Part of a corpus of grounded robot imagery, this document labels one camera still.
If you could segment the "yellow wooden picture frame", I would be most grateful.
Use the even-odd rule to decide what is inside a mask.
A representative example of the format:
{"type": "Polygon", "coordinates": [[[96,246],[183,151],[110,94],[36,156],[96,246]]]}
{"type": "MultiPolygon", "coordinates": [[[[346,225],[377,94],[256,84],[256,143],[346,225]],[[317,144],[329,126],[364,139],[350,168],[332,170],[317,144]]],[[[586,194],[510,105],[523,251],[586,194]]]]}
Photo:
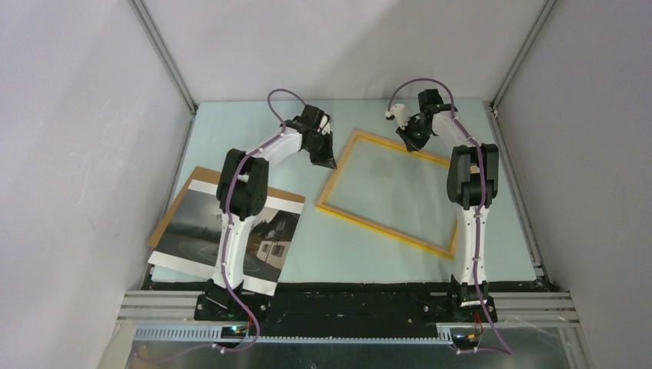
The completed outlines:
{"type": "Polygon", "coordinates": [[[457,216],[445,194],[449,160],[409,152],[399,141],[356,129],[316,207],[363,228],[453,259],[457,216]]]}

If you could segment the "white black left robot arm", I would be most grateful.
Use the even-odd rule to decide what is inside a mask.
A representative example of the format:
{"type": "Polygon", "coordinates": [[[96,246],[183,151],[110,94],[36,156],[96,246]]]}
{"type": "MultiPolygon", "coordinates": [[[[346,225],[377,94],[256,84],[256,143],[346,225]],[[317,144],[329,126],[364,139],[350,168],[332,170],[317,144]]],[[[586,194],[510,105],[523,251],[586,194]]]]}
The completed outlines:
{"type": "Polygon", "coordinates": [[[281,122],[277,132],[247,150],[232,148],[226,155],[216,198],[221,209],[218,260],[205,294],[225,320],[239,317],[245,303],[238,295],[244,283],[243,263],[248,235],[268,198],[269,171],[288,156],[306,151],[313,165],[336,169],[332,118],[313,105],[281,122]]]}

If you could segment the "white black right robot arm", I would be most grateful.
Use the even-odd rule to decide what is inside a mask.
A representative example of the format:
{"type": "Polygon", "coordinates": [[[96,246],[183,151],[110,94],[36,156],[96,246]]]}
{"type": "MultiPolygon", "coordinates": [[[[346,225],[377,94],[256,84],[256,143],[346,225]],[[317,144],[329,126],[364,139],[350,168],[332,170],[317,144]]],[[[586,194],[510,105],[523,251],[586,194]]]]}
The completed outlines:
{"type": "Polygon", "coordinates": [[[475,138],[436,88],[422,91],[417,99],[417,113],[390,103],[385,117],[397,122],[396,132],[409,152],[420,151],[432,137],[439,137],[451,150],[446,194],[456,212],[458,246],[447,311],[456,321],[467,321],[478,308],[488,306],[484,241],[487,216],[498,191],[499,150],[475,138]]]}

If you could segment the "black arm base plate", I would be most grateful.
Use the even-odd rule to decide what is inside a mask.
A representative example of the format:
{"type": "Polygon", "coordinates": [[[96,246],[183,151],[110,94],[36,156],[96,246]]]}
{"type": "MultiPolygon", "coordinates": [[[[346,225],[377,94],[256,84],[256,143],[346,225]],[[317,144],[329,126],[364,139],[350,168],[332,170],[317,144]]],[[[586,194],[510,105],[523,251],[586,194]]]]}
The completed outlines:
{"type": "Polygon", "coordinates": [[[196,321],[235,324],[262,337],[436,338],[444,323],[497,322],[494,299],[474,302],[472,286],[443,282],[402,284],[280,283],[274,295],[235,288],[230,295],[208,281],[195,304],[196,321]]]}

